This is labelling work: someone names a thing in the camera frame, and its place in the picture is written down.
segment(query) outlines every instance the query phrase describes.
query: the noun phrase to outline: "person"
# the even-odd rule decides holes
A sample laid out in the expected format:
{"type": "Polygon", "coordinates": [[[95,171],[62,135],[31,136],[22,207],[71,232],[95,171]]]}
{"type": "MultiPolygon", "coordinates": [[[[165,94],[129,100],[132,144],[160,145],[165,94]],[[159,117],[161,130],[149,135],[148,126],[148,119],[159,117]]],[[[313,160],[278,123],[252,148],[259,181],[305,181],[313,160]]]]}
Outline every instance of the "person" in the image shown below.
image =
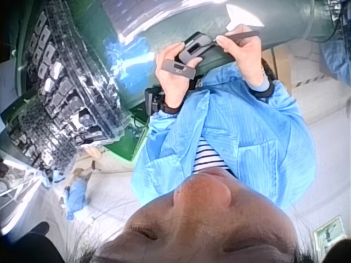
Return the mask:
{"type": "Polygon", "coordinates": [[[67,210],[66,218],[68,220],[73,220],[75,218],[74,213],[86,206],[87,185],[94,170],[95,161],[92,161],[91,167],[86,170],[82,168],[75,169],[70,183],[65,187],[60,202],[67,210]]]}
{"type": "Polygon", "coordinates": [[[98,262],[314,262],[282,210],[315,177],[311,134],[284,85],[262,69],[258,37],[217,43],[236,62],[192,93],[188,79],[161,70],[184,43],[158,55],[168,113],[151,117],[132,177],[144,206],[96,251],[98,262]]]}

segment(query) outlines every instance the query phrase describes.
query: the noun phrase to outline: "black wristband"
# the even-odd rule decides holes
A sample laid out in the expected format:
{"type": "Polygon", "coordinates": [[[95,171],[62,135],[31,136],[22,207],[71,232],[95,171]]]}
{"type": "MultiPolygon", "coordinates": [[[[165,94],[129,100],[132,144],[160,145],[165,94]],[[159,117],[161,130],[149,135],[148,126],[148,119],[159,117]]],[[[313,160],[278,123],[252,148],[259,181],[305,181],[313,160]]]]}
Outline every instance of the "black wristband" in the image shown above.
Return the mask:
{"type": "Polygon", "coordinates": [[[182,109],[182,104],[178,108],[170,108],[168,105],[165,103],[165,96],[162,97],[161,103],[160,103],[160,110],[163,111],[166,114],[174,115],[180,112],[182,109]]]}
{"type": "Polygon", "coordinates": [[[264,92],[257,92],[255,90],[250,89],[250,88],[249,88],[249,92],[257,99],[263,99],[263,98],[271,97],[273,95],[273,93],[274,93],[275,85],[270,80],[270,78],[268,78],[268,81],[269,81],[269,87],[264,92]]]}

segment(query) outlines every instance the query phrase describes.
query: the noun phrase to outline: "cuff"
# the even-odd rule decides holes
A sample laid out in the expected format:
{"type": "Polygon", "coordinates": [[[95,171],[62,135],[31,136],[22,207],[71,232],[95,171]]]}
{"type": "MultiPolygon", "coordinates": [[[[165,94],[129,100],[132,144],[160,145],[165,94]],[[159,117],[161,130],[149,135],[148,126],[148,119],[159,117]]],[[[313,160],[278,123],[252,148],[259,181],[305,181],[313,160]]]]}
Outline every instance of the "cuff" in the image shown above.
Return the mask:
{"type": "Polygon", "coordinates": [[[265,74],[263,68],[262,68],[262,74],[263,74],[263,77],[264,77],[264,82],[263,82],[263,84],[261,86],[256,87],[256,86],[250,85],[249,82],[246,82],[247,85],[249,86],[249,88],[252,89],[255,92],[265,92],[270,86],[268,77],[265,74]]]}

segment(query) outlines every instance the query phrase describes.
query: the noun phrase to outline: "cable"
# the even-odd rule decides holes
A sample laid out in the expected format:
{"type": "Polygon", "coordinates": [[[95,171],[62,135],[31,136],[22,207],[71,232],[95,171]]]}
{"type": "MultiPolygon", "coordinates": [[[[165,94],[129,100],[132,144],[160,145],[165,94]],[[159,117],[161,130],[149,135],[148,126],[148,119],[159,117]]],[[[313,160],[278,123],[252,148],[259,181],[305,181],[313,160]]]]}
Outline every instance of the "cable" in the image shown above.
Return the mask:
{"type": "Polygon", "coordinates": [[[349,1],[345,1],[345,2],[342,2],[342,3],[341,3],[340,14],[339,14],[338,20],[336,21],[334,30],[333,30],[332,34],[330,35],[330,37],[328,37],[327,39],[322,40],[322,41],[320,41],[320,40],[312,40],[312,39],[309,39],[309,40],[312,41],[312,42],[316,42],[316,43],[326,43],[326,42],[328,42],[329,40],[331,40],[331,39],[334,37],[336,31],[338,30],[338,26],[339,26],[339,24],[340,24],[340,21],[341,21],[342,15],[343,15],[344,8],[347,6],[346,4],[347,4],[349,1]]]}

